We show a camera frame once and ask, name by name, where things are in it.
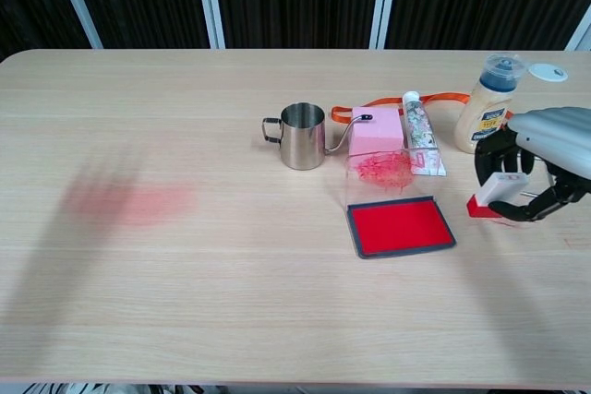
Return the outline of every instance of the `orange strap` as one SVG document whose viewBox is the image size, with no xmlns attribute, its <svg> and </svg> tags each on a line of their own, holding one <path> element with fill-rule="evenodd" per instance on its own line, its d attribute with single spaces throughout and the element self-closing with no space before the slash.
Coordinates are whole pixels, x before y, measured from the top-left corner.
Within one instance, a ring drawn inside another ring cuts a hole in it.
<svg viewBox="0 0 591 394">
<path fill-rule="evenodd" d="M 438 94 L 431 94 L 429 96 L 421 96 L 421 101 L 423 103 L 428 103 L 430 101 L 460 101 L 463 104 L 468 103 L 470 99 L 470 94 L 464 94 L 462 92 L 440 92 Z M 379 106 L 379 105 L 398 105 L 403 102 L 402 97 L 382 97 L 381 99 L 376 99 L 375 101 L 371 101 L 363 106 Z M 338 122 L 340 124 L 349 124 L 351 122 L 350 115 L 341 115 L 342 113 L 351 113 L 353 108 L 347 106 L 334 106 L 331 110 L 331 118 L 334 122 Z M 403 115 L 403 109 L 399 108 L 398 113 Z"/>
</svg>

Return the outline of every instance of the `blue bottle cap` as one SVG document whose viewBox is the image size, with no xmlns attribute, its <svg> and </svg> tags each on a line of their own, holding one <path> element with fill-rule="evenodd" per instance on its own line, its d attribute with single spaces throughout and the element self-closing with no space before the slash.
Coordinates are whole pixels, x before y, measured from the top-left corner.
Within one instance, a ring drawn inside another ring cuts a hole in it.
<svg viewBox="0 0 591 394">
<path fill-rule="evenodd" d="M 480 83 L 489 90 L 510 92 L 525 72 L 525 62 L 517 54 L 499 53 L 487 57 Z"/>
</svg>

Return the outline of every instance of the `red ink pad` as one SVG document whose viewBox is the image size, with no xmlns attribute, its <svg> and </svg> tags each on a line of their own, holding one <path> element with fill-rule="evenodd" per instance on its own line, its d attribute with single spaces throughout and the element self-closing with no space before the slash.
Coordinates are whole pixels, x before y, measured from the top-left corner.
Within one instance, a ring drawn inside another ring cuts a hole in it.
<svg viewBox="0 0 591 394">
<path fill-rule="evenodd" d="M 432 196 L 349 205 L 347 218 L 362 258 L 406 256 L 455 245 Z"/>
</svg>

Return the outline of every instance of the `stainless steel pitcher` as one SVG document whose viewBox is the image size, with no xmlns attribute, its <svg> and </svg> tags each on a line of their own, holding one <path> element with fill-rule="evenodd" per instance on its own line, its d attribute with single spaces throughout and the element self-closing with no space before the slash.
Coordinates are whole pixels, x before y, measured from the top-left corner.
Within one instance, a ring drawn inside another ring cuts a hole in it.
<svg viewBox="0 0 591 394">
<path fill-rule="evenodd" d="M 311 170 L 324 161 L 324 156 L 335 152 L 344 142 L 351 126 L 359 121 L 371 120 L 371 114 L 359 115 L 344 130 L 339 143 L 327 149 L 324 147 L 324 112 L 312 103 L 293 103 L 284 108 L 281 118 L 265 117 L 262 119 L 262 135 L 265 140 L 279 144 L 281 160 L 295 170 Z M 267 135 L 265 124 L 278 124 L 280 137 Z"/>
</svg>

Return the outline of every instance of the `bottle label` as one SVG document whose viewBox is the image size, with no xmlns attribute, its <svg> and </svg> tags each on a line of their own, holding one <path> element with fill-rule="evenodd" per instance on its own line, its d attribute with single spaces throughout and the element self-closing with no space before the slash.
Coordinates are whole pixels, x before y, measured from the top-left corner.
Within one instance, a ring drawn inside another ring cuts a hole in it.
<svg viewBox="0 0 591 394">
<path fill-rule="evenodd" d="M 495 111 L 487 111 L 482 114 L 480 122 L 476 127 L 476 132 L 472 134 L 472 140 L 477 141 L 484 138 L 499 129 L 502 119 L 505 116 L 506 108 L 500 108 Z"/>
</svg>

